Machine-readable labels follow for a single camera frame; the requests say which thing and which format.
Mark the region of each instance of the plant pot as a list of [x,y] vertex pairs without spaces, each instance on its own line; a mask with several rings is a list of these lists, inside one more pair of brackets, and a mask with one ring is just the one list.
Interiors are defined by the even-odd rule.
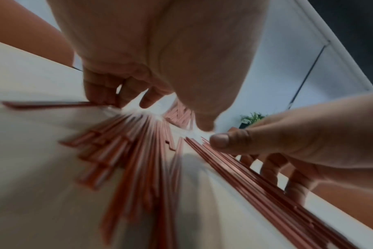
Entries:
[[247,124],[247,123],[241,123],[239,129],[245,129],[245,128],[247,128],[248,126],[249,126],[249,124]]

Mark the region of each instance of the potted plant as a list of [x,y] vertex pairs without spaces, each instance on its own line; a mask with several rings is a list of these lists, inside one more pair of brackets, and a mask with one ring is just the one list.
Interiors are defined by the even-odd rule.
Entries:
[[263,119],[265,116],[262,115],[260,112],[251,113],[250,116],[241,115],[241,125],[240,129],[245,129],[246,127],[250,126],[253,123],[258,122],[259,120]]

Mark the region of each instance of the green plant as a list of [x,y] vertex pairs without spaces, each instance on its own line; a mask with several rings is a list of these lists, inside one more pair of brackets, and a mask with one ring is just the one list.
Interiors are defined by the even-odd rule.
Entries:
[[265,116],[262,115],[260,112],[251,113],[250,116],[241,115],[241,122],[251,125],[253,123],[258,122],[260,119],[263,119]]

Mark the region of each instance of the hand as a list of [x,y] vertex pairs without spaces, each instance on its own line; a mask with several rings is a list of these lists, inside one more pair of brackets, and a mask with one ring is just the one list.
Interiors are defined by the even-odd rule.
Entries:
[[176,92],[201,130],[236,98],[268,0],[48,0],[83,60],[90,101],[147,108]]
[[322,181],[373,191],[373,94],[269,116],[245,130],[213,135],[210,143],[247,155],[242,161],[248,164],[268,155],[260,173],[275,184],[291,163],[285,194],[300,204]]

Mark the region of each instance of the table surface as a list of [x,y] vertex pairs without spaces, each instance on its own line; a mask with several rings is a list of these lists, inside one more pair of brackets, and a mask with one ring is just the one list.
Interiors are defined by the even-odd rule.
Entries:
[[[84,100],[82,73],[0,43],[0,100]],[[128,110],[139,109],[139,98]],[[148,111],[160,115],[168,107]],[[73,180],[86,167],[57,140],[106,119],[113,110],[88,107],[16,112],[0,106],[0,248],[105,248],[98,224],[122,174],[97,192]],[[178,137],[209,133],[172,126]],[[258,171],[262,163],[254,162]],[[287,177],[280,175],[284,188]],[[306,208],[360,248],[373,249],[373,230],[310,193]],[[112,248],[147,248],[152,217],[121,222]],[[180,248],[294,248],[236,190],[184,146]]]

